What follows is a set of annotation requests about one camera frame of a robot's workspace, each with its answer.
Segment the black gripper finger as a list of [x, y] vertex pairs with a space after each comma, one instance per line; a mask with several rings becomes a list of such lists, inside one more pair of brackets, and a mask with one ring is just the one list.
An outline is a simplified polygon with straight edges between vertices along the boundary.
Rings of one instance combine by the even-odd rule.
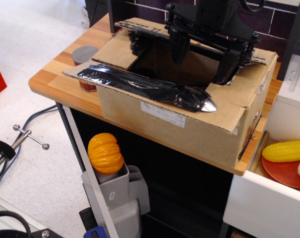
[[175, 64], [180, 65], [189, 52], [190, 38], [175, 27], [170, 28], [169, 34], [172, 60]]
[[214, 84], [225, 85], [233, 80], [238, 71], [245, 66], [245, 51], [229, 49], [224, 52], [213, 79]]

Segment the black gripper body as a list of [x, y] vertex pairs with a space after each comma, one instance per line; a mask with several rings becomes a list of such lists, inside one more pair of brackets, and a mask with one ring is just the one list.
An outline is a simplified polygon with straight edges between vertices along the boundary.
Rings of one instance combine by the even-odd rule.
[[201, 0], [197, 5], [171, 2], [166, 6], [169, 17], [165, 28], [169, 33], [175, 27], [190, 41], [221, 51], [237, 49], [251, 54], [260, 37], [239, 19], [239, 6], [250, 12], [261, 10], [261, 5], [250, 7], [244, 0]]

